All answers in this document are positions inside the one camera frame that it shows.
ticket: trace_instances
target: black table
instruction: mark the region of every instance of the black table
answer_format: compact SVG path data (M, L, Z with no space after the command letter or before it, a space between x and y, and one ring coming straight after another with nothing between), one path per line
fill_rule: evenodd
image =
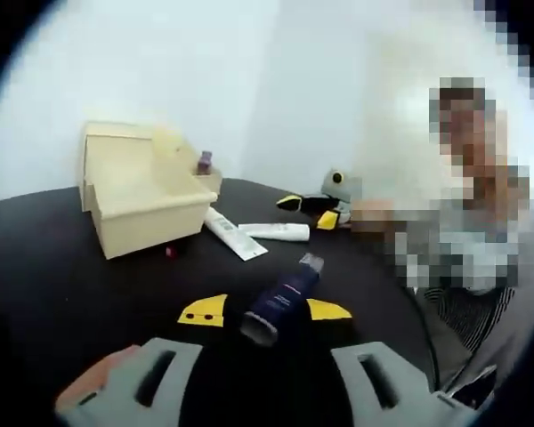
M275 206L284 195L225 180L214 207L235 223L306 221ZM362 342L385 342L431 382L416 307L348 230L314 230L308 244L261 243L269 253L242 262L203 230L182 241L175 260L156 246L107 261L90 215L81 213L77 188L15 197L0 202L0 313L29 378L53 397L112 351L166 337L190 302L272 285L308 250L326 261L314 296L345 307Z

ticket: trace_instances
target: small red object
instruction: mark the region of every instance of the small red object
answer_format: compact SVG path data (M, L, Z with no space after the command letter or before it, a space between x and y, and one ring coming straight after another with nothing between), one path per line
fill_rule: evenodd
M168 258L174 259L174 258L176 258L176 255L177 255L177 253L176 253L176 251L174 250L173 247L168 246L168 247L166 248L166 256L167 256Z

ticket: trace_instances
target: white tube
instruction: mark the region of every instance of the white tube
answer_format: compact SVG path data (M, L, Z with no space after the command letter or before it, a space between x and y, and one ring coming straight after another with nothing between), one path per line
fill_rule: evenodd
M210 207L204 217L205 225L243 261L267 253L267 249L238 229L225 216Z
M311 229L307 224L240 224L239 229L251 238L269 238L287 242L308 242Z

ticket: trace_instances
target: white wall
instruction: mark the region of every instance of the white wall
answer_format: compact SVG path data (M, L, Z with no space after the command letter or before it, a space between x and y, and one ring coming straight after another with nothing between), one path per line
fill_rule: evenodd
M482 18L461 0L69 0L0 87L0 199L75 185L96 119L177 125L227 176L310 192L353 168L423 203L460 185L428 122L451 76L484 78L534 183L528 82Z
M76 185L90 119L178 126L239 176L279 0L69 0L0 86L0 199Z

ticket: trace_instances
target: white lotion tube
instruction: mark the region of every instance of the white lotion tube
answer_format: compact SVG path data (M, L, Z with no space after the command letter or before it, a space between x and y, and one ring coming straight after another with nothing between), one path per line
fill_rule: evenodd
M205 225L243 261L267 253L267 249L238 229L221 213L210 207L204 217Z
M307 224L240 224L239 229L251 238L269 238L287 242L308 242L311 229Z

